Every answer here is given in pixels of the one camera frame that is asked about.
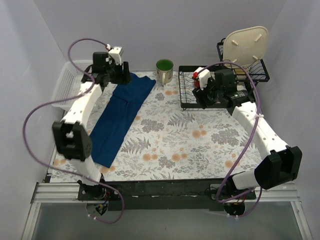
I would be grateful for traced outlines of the blue t shirt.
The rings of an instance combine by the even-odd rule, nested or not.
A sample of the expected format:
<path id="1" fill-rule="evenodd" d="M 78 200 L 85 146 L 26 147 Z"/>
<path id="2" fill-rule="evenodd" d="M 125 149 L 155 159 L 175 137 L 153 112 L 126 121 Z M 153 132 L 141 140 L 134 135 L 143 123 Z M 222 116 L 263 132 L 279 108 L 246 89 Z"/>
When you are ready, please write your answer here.
<path id="1" fill-rule="evenodd" d="M 131 82 L 119 84 L 96 122 L 90 138 L 91 156 L 96 164 L 109 168 L 156 81 L 131 73 Z"/>

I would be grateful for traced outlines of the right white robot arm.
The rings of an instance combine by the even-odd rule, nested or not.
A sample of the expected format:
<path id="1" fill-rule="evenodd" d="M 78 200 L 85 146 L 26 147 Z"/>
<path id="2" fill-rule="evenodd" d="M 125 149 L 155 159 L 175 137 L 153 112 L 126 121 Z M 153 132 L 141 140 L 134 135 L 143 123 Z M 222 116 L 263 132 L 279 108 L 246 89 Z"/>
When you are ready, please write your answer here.
<path id="1" fill-rule="evenodd" d="M 193 73 L 196 101 L 205 109 L 216 103 L 222 104 L 249 134 L 248 141 L 258 149 L 261 162 L 250 171 L 230 174 L 220 193 L 237 199 L 248 189 L 261 187 L 269 190 L 297 178 L 302 151 L 289 146 L 270 127 L 258 108 L 258 100 L 246 89 L 238 89 L 231 69 L 217 70 L 198 67 Z"/>

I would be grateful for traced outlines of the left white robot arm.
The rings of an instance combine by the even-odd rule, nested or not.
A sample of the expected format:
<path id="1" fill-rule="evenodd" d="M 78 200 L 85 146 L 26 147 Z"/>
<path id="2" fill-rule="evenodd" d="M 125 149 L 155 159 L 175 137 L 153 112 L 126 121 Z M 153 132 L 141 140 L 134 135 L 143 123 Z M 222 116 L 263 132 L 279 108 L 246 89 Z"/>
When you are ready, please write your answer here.
<path id="1" fill-rule="evenodd" d="M 61 121 L 52 124 L 56 149 L 80 175 L 78 184 L 84 194 L 95 200 L 107 194 L 101 184 L 104 177 L 96 167 L 91 153 L 93 142 L 87 133 L 87 123 L 93 107 L 108 83 L 128 84 L 131 81 L 129 63 L 122 60 L 123 48 L 115 46 L 107 52 L 94 52 L 92 64 L 83 70 L 79 95 Z"/>

